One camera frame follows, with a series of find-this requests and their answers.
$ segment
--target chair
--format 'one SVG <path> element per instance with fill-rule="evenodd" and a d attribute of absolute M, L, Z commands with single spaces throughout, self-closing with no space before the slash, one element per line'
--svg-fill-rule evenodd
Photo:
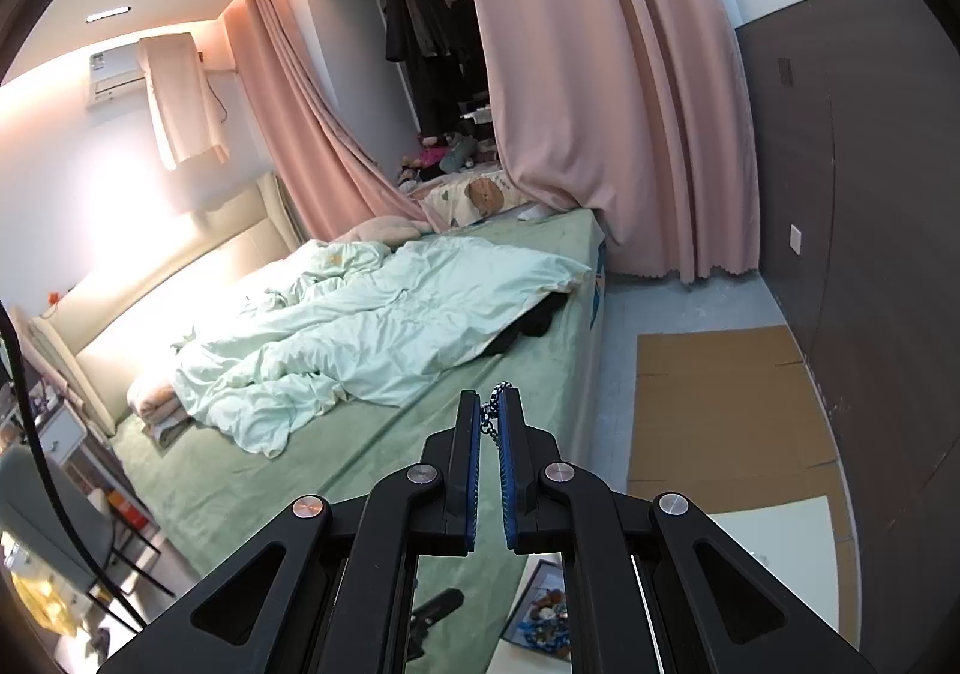
<path fill-rule="evenodd" d="M 60 466 L 49 460 L 47 466 L 67 515 L 96 562 L 106 569 L 110 557 L 116 556 L 151 585 L 176 598 L 169 589 L 114 548 L 112 517 L 101 514 Z M 86 594 L 108 615 L 136 633 L 136 629 L 93 594 L 97 577 L 67 538 L 40 481 L 34 457 L 22 444 L 13 444 L 0 454 L 0 530 L 7 531 L 77 591 Z"/>

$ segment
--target blue gripper pad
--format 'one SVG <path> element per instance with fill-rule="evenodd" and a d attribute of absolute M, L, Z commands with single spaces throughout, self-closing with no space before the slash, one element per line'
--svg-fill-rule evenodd
<path fill-rule="evenodd" d="M 477 536 L 477 503 L 480 493 L 480 396 L 473 396 L 470 419 L 470 463 L 467 474 L 467 552 L 473 552 Z"/>
<path fill-rule="evenodd" d="M 497 446 L 500 452 L 500 495 L 503 506 L 503 533 L 507 548 L 517 546 L 517 482 L 514 477 L 514 459 L 510 447 L 510 428 L 507 423 L 507 396 L 497 401 Z"/>

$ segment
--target metal screw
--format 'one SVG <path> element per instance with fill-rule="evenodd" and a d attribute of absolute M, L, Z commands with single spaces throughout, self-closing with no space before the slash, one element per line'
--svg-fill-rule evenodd
<path fill-rule="evenodd" d="M 546 478 L 551 482 L 569 482 L 573 478 L 573 466 L 567 463 L 550 463 L 544 468 Z"/>
<path fill-rule="evenodd" d="M 661 509 L 663 509 L 666 514 L 680 516 L 681 514 L 686 514 L 689 508 L 690 502 L 686 500 L 683 495 L 680 495 L 679 492 L 667 492 L 666 495 L 661 496 Z"/>
<path fill-rule="evenodd" d="M 294 514 L 300 519 L 310 519 L 323 511 L 323 500 L 316 495 L 304 495 L 294 501 Z"/>
<path fill-rule="evenodd" d="M 407 471 L 407 479 L 415 485 L 428 485 L 437 478 L 437 469 L 429 466 L 427 463 L 418 463 L 416 466 L 410 466 Z"/>

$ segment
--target chair leg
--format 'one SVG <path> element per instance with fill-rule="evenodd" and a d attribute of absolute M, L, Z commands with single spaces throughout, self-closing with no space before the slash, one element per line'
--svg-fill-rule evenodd
<path fill-rule="evenodd" d="M 127 530 L 129 530 L 133 535 L 135 535 L 136 538 L 139 538 L 141 541 L 143 541 L 143 543 L 145 543 L 152 550 L 154 550 L 155 553 L 157 553 L 158 555 L 160 554 L 160 549 L 157 549 L 151 543 L 151 540 L 149 540 L 149 538 L 146 537 L 146 535 L 143 535 L 136 529 L 136 527 L 133 527 L 133 525 L 131 525 L 131 522 L 125 516 L 123 516 L 123 514 L 120 514 L 119 511 L 117 511 L 117 509 L 114 509 L 113 506 L 110 506 L 110 513 L 113 515 L 114 519 L 118 519 L 120 521 L 120 524 L 123 525 Z"/>
<path fill-rule="evenodd" d="M 114 550 L 113 550 L 113 554 L 114 554 L 114 555 L 117 555 L 117 558 L 119 558 L 121 562 L 125 562 L 126 565 L 128 565 L 129 567 L 131 567 L 131 568 L 132 568 L 134 571 L 136 571 L 140 576 L 142 576 L 145 580 L 147 580 L 147 582 L 149 582 L 151 585 L 155 586 L 155 588 L 157 588 L 159 591 L 163 591 L 163 592 L 165 592 L 165 594 L 169 595 L 171 598 L 176 599 L 176 594 L 174 594 L 173 591 L 170 591 L 169 589 L 166 589 L 164 586 L 162 586 L 162 584 L 160 584 L 160 582 L 158 582 L 156 579 L 154 579 L 154 577 L 152 577 L 150 574 L 148 574 L 148 573 L 147 573 L 146 571 L 144 571 L 142 568 L 138 567 L 135 562 L 133 562 L 130 558 L 126 557 L 122 552 L 119 552 L 117 549 L 114 549 Z"/>
<path fill-rule="evenodd" d="M 104 612 L 110 615 L 113 619 L 115 619 L 118 623 L 120 623 L 124 628 L 126 628 L 132 634 L 140 633 L 136 628 L 133 627 L 133 625 L 128 623 L 127 620 L 124 620 L 120 615 L 117 615 L 117 613 L 115 613 L 114 610 L 109 608 L 107 604 L 104 604 L 104 602 L 101 601 L 99 598 L 97 598 L 97 596 L 94 595 L 92 592 L 89 592 L 88 594 L 86 594 L 86 597 L 89 598 L 91 601 L 93 601 L 93 603 L 95 603 L 98 607 L 100 607 Z"/>

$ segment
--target green bed sheet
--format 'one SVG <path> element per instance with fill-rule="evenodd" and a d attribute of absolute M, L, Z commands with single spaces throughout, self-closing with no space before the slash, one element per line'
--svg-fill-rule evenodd
<path fill-rule="evenodd" d="M 603 241 L 585 210 L 534 223 L 490 221 L 459 234 L 563 254 L 594 269 Z M 416 462 L 430 433 L 452 427 L 463 389 L 486 399 L 497 382 L 514 383 L 528 423 L 551 431 L 563 455 L 582 454 L 579 434 L 589 432 L 581 421 L 584 388 L 600 330 L 599 307 L 600 277 L 570 297 L 544 337 L 521 337 L 506 355 L 450 370 L 404 408 L 341 404 L 296 432 L 273 460 L 243 452 L 218 431 L 199 426 L 161 453 L 133 417 L 121 423 L 113 447 L 171 543 L 208 573 L 299 495 L 318 492 L 333 503 L 366 495 L 384 475 Z M 481 448 L 478 514 L 476 551 L 469 557 L 421 558 L 416 602 L 450 586 L 466 598 L 461 610 L 431 631 L 427 654 L 410 663 L 411 672 L 485 671 L 509 613 L 526 559 L 505 546 L 498 456 L 489 439 Z"/>

